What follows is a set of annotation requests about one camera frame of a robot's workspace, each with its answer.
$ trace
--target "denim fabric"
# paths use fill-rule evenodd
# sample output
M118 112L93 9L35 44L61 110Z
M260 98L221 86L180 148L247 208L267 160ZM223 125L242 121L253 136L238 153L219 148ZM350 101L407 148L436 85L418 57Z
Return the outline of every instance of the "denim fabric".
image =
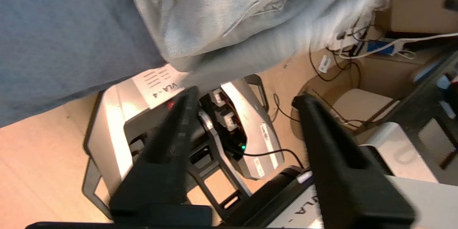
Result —
M318 50L374 0L134 1L164 59L190 72L183 84L203 86Z
M0 0L0 127L164 63L132 0Z

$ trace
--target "wooden floor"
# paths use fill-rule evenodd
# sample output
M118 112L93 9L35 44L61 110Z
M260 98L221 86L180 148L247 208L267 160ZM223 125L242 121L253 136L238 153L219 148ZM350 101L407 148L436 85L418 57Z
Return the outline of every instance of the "wooden floor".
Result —
M314 53L319 64L324 52ZM280 98L285 113L291 113L291 101L306 82L315 76L307 55L298 55L260 74L268 94L270 112L275 113L273 93ZM0 128L0 226L20 229L37 221L106 222L107 219L81 193L87 156L82 149L84 132L94 97L71 102L13 125ZM304 144L291 131L288 118L279 114L274 122L283 148L301 157ZM286 162L277 171L296 164L286 153ZM231 192L231 185L216 173L208 184L217 198ZM252 191L263 181L247 181ZM208 203L199 189L190 193L193 203Z

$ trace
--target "red light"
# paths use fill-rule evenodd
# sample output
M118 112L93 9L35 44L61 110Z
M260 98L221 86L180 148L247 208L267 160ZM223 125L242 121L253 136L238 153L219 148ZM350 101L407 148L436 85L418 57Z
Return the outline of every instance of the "red light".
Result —
M167 104L167 108L168 108L169 110L172 110L173 105L175 105L175 102L170 101L170 102Z

